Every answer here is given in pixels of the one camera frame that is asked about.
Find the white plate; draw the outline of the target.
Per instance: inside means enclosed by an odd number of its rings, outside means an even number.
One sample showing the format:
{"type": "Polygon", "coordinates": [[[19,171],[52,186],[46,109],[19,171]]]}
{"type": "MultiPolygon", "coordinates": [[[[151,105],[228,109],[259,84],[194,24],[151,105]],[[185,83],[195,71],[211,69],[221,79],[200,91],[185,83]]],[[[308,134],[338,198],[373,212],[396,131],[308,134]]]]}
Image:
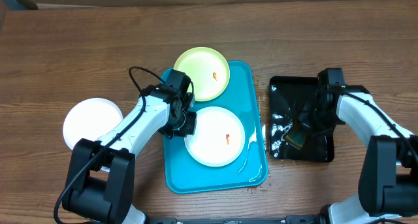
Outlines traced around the white plate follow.
{"type": "Polygon", "coordinates": [[[245,144],[246,133],[230,110],[209,106],[197,111],[193,135],[185,137],[189,154],[202,165],[222,167],[235,161],[245,144]]]}
{"type": "Polygon", "coordinates": [[[63,122],[64,141],[73,150],[80,139],[95,141],[115,128],[122,119],[121,110],[112,101],[104,98],[86,99],[66,115],[63,122]]]}

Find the light green plate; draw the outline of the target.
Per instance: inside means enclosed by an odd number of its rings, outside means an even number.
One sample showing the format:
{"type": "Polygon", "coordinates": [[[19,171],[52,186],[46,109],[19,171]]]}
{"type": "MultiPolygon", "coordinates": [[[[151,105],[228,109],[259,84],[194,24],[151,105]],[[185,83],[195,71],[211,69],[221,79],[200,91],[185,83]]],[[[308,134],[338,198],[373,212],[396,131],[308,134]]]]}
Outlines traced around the light green plate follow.
{"type": "Polygon", "coordinates": [[[230,79],[227,60],[218,51],[208,47],[185,51],[176,60],[173,69],[190,77],[195,100],[198,102],[219,97],[226,90],[230,79]]]}

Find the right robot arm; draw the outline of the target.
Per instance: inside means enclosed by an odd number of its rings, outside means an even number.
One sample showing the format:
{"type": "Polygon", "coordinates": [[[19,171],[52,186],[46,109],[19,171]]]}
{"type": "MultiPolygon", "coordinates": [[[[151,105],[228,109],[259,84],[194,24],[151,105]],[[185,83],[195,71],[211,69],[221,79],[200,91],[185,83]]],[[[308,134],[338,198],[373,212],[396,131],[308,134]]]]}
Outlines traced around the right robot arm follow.
{"type": "Polygon", "coordinates": [[[349,86],[341,69],[317,75],[317,89],[296,111],[286,139],[302,147],[310,137],[347,124],[366,146],[357,194],[323,209],[326,223],[398,223],[417,215],[417,135],[401,127],[363,86],[349,86]]]}

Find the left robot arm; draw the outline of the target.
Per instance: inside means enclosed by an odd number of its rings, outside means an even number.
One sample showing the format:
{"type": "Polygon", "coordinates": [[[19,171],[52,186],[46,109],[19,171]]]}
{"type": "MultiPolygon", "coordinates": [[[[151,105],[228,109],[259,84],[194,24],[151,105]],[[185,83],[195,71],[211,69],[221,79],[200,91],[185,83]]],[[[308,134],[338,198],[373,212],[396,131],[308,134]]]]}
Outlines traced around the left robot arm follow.
{"type": "Polygon", "coordinates": [[[110,132],[95,141],[80,139],[54,206],[55,222],[61,223],[63,208],[88,223],[147,223],[132,204],[135,160],[156,132],[169,139],[194,134],[193,88],[186,73],[171,70],[166,80],[139,89],[137,105],[110,132]]]}

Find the yellow green sponge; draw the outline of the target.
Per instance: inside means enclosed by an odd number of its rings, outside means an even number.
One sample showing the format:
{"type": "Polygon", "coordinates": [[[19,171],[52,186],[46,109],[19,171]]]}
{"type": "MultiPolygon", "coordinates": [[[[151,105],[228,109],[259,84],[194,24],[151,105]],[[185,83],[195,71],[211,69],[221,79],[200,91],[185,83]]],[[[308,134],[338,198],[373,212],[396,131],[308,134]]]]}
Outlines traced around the yellow green sponge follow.
{"type": "Polygon", "coordinates": [[[302,129],[291,129],[285,136],[285,141],[296,149],[301,150],[308,138],[308,133],[302,129]]]}

